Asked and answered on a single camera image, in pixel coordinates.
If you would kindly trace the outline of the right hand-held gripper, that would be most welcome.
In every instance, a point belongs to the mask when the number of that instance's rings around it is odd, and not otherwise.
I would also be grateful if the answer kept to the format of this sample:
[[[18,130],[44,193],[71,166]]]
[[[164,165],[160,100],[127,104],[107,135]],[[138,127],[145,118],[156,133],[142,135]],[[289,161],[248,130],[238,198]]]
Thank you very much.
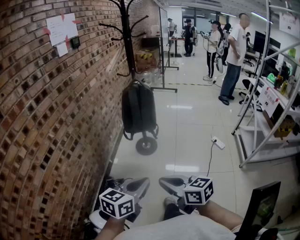
[[[179,208],[187,214],[205,205],[214,193],[212,178],[205,176],[166,176],[159,179],[159,185],[171,195],[182,192]]]

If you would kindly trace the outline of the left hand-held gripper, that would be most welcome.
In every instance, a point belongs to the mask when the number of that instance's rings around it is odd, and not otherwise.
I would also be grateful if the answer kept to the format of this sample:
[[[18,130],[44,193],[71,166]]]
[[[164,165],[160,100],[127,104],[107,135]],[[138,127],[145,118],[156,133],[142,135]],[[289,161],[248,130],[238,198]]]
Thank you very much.
[[[115,188],[108,188],[99,195],[101,210],[107,215],[134,222],[141,211],[139,201],[150,186],[147,177],[124,182]]]

